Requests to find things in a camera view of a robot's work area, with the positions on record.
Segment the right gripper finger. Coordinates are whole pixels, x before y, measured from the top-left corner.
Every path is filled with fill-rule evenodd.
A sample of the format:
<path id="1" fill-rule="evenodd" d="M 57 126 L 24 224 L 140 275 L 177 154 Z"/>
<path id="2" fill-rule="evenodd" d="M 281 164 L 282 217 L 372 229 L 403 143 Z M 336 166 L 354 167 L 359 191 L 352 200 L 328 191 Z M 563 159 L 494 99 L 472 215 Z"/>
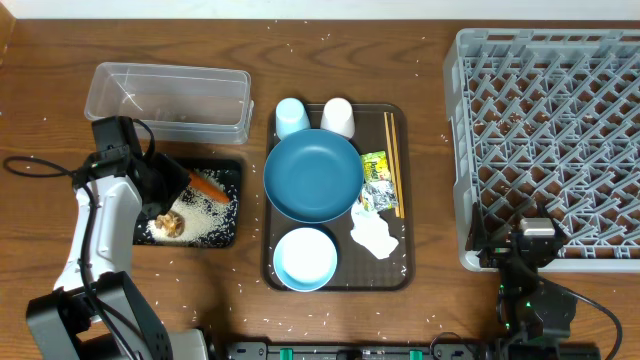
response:
<path id="1" fill-rule="evenodd" d="M 481 206 L 475 202 L 472 206 L 472 219 L 465 244 L 466 250 L 482 250 L 488 244 L 487 232 L 484 227 Z"/>
<path id="2" fill-rule="evenodd" d="M 567 234 L 560 227 L 558 221 L 548 212 L 542 202 L 537 203 L 537 213 L 539 217 L 543 219 L 543 229 L 546 231 L 546 236 L 553 236 L 554 238 L 567 238 Z"/>

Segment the wooden chopstick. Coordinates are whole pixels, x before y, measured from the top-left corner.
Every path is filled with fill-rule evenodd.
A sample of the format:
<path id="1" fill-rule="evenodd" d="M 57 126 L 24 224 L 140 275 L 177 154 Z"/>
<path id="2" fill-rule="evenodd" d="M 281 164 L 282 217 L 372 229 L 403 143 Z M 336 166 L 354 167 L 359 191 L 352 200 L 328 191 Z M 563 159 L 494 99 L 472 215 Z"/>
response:
<path id="1" fill-rule="evenodd" d="M 391 136 L 390 136 L 390 130 L 389 130 L 389 121 L 388 121 L 388 113 L 384 112 L 384 123 L 385 123 L 385 135 L 386 135 L 386 145 L 387 145 L 387 157 L 388 157 L 388 164 L 389 164 L 389 168 L 390 168 L 390 174 L 391 174 L 391 182 L 393 184 L 393 188 L 394 188 L 394 194 L 397 200 L 397 205 L 394 208 L 395 209 L 395 215 L 397 218 L 400 218 L 400 202 L 399 202 L 399 198 L 397 195 L 397 185 L 396 185 L 396 176 L 395 176 L 395 165 L 394 165 L 394 159 L 393 159 L 393 152 L 392 152 L 392 144 L 391 144 Z"/>
<path id="2" fill-rule="evenodd" d="M 401 168 L 400 168 L 400 161 L 399 161 L 398 142 L 397 142 L 394 113 L 390 114 L 390 119 L 391 119 L 391 144 L 392 144 L 392 152 L 394 157 L 394 170 L 396 175 L 396 188 L 397 188 L 396 195 L 398 199 L 398 212 L 399 212 L 399 218 L 404 219 L 405 211 L 404 211 L 404 203 L 403 203 L 403 192 L 402 192 L 403 189 L 402 189 Z"/>

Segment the light blue cup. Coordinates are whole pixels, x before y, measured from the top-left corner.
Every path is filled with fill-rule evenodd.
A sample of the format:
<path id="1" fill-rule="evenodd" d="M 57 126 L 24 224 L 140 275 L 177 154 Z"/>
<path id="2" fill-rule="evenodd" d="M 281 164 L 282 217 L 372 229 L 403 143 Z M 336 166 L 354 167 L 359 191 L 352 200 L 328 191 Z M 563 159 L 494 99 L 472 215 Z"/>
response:
<path id="1" fill-rule="evenodd" d="M 311 127 L 303 103 L 296 98 L 285 98 L 276 106 L 276 134 L 280 140 Z"/>

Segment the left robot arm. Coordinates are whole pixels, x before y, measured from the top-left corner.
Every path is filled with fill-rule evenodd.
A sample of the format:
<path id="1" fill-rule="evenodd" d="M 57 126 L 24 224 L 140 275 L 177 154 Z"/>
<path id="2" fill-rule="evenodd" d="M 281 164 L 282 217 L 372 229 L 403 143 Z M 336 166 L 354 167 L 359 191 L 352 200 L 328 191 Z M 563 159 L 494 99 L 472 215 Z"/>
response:
<path id="1" fill-rule="evenodd" d="M 139 120 L 96 120 L 96 152 L 73 171 L 78 219 L 53 291 L 29 302 L 26 322 L 46 359 L 206 359 L 199 329 L 170 333 L 130 277 L 136 223 L 166 214 L 187 188 L 186 169 L 153 146 Z"/>

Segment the crumpled white napkin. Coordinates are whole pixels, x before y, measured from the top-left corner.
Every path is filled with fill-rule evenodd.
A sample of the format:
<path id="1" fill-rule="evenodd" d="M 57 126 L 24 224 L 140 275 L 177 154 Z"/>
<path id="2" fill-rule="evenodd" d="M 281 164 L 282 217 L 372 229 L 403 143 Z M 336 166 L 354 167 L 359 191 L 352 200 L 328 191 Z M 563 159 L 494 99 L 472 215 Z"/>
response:
<path id="1" fill-rule="evenodd" d="M 351 218 L 352 239 L 376 259 L 388 258 L 399 245 L 399 241 L 390 235 L 388 223 L 377 212 L 367 211 L 359 201 L 351 208 Z"/>

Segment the brown serving tray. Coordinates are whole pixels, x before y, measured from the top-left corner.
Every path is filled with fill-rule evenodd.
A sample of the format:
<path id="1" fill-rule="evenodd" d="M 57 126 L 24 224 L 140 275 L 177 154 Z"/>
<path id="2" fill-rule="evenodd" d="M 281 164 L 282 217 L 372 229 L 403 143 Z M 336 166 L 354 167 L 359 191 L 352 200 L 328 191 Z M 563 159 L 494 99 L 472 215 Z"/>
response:
<path id="1" fill-rule="evenodd" d="M 411 204 L 411 176 L 408 151 L 406 118 L 403 112 L 391 104 L 353 104 L 355 134 L 350 140 L 359 153 L 387 150 L 384 115 L 388 125 L 395 126 L 395 140 L 400 162 L 401 197 L 404 218 L 396 217 L 394 210 L 386 210 L 380 216 L 389 225 L 390 235 L 399 245 L 386 259 L 377 259 L 369 250 L 357 244 L 351 237 L 353 228 L 350 211 L 323 224 L 304 224 L 280 213 L 265 195 L 265 217 L 262 240 L 262 275 L 266 283 L 279 291 L 290 291 L 277 277 L 273 261 L 276 244 L 289 231 L 303 226 L 316 227 L 334 241 L 338 263 L 332 279 L 320 291 L 397 291 L 405 288 L 415 275 L 415 248 L 413 221 L 409 212 Z"/>

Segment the right wooden chopstick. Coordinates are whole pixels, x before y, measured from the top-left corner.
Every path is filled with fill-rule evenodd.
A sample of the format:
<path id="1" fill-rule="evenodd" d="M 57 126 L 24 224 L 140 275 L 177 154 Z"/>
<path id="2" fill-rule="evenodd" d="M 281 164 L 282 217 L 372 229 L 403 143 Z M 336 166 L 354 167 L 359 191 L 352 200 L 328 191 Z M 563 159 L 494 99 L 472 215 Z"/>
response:
<path id="1" fill-rule="evenodd" d="M 391 144 L 392 144 L 392 152 L 394 157 L 394 170 L 396 175 L 396 188 L 397 188 L 396 195 L 398 199 L 398 212 L 399 212 L 399 218 L 404 219 L 405 211 L 404 211 L 404 203 L 403 203 L 403 192 L 402 192 L 403 189 L 402 189 L 401 168 L 400 168 L 400 161 L 399 161 L 398 142 L 397 142 L 394 113 L 390 114 L 390 119 L 391 119 Z"/>

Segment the green snack wrapper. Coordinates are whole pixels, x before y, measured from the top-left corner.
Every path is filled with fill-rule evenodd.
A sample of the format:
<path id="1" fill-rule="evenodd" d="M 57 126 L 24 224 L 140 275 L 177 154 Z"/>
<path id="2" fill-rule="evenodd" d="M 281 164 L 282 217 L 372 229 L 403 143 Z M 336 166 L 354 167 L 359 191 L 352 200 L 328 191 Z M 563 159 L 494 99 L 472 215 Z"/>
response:
<path id="1" fill-rule="evenodd" d="M 388 181 L 391 172 L 385 151 L 378 151 L 361 155 L 366 183 Z"/>

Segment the dark blue plate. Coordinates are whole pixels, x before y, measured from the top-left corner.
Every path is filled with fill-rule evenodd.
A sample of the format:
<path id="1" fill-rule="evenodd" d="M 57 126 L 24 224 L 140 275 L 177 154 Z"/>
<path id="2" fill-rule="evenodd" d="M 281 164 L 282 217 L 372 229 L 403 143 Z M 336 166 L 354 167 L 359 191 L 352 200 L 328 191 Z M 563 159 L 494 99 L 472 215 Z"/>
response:
<path id="1" fill-rule="evenodd" d="M 271 204 L 286 217 L 325 223 L 346 213 L 359 197 L 364 170 L 356 148 L 320 129 L 280 141 L 265 162 L 263 185 Z"/>

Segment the left wooden chopstick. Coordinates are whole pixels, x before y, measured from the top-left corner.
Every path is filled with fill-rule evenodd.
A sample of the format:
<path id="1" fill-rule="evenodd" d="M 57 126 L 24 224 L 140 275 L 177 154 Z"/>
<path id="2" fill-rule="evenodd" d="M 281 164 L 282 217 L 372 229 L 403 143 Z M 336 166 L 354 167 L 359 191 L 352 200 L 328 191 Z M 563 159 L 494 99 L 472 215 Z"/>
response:
<path id="1" fill-rule="evenodd" d="M 394 208 L 395 209 L 395 215 L 397 218 L 400 218 L 400 202 L 399 202 L 399 198 L 397 195 L 397 185 L 396 185 L 396 176 L 395 176 L 395 165 L 394 165 L 394 159 L 393 159 L 393 152 L 392 152 L 392 144 L 391 144 L 391 136 L 390 136 L 390 130 L 389 130 L 389 121 L 388 121 L 388 113 L 384 112 L 384 123 L 385 123 L 385 135 L 386 135 L 386 145 L 387 145 L 387 157 L 388 157 L 388 164 L 389 164 L 389 168 L 390 168 L 390 174 L 391 174 L 391 182 L 393 184 L 393 188 L 394 188 L 394 194 L 397 200 L 397 205 Z"/>

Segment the light blue rice bowl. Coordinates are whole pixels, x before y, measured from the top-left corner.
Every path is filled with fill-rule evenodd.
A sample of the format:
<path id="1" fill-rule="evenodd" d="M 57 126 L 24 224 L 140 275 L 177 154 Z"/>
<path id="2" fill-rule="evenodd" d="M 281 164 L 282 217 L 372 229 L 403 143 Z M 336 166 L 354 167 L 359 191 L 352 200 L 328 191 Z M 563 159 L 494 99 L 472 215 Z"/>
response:
<path id="1" fill-rule="evenodd" d="M 273 253 L 273 268 L 283 285 L 297 292 L 313 292 L 329 283 L 338 263 L 332 239 L 312 227 L 286 233 Z"/>

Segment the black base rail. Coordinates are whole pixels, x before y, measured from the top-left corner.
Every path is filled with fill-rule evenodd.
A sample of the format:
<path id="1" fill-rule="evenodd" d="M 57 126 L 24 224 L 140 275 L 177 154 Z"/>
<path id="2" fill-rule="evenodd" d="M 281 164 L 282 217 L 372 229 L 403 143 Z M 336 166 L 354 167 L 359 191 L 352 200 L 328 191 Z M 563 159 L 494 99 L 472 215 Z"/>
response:
<path id="1" fill-rule="evenodd" d="M 269 345 L 263 342 L 236 342 L 226 346 L 224 360 L 464 360 L 464 359 L 600 359 L 600 351 L 590 346 L 543 350 L 516 345 L 503 356 L 486 345 L 436 343 L 428 346 L 373 345 Z"/>

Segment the brown food scrap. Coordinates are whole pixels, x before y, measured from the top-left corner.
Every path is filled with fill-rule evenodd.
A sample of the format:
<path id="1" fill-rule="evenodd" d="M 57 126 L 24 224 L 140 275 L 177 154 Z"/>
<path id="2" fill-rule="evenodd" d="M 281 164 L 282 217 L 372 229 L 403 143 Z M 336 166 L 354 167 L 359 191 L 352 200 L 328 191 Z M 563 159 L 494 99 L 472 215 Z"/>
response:
<path id="1" fill-rule="evenodd" d="M 159 215 L 154 220 L 154 225 L 160 231 L 161 235 L 169 238 L 179 237 L 185 230 L 184 218 L 175 211 L 169 211 L 164 215 Z"/>

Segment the pink cup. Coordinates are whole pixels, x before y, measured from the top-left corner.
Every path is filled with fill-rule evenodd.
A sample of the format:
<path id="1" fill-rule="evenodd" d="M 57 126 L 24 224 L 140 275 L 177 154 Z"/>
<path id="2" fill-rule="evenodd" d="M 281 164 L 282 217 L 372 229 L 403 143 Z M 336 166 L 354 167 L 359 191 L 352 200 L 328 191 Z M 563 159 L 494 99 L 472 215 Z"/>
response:
<path id="1" fill-rule="evenodd" d="M 320 128 L 351 139 L 355 134 L 351 103 L 344 98 L 330 99 L 323 108 Z"/>

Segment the orange carrot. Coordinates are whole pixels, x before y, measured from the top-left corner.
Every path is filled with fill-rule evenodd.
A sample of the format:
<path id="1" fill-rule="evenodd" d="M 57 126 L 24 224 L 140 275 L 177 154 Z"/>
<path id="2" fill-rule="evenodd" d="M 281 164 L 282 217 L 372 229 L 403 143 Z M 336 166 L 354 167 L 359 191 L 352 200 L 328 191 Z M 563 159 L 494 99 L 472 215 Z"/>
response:
<path id="1" fill-rule="evenodd" d="M 202 192 L 212 200 L 219 203 L 223 203 L 223 204 L 227 204 L 230 202 L 230 199 L 227 197 L 227 195 L 223 191 L 221 191 L 219 188 L 209 183 L 206 179 L 202 178 L 198 174 L 190 171 L 189 178 L 190 178 L 189 185 L 192 188 Z"/>

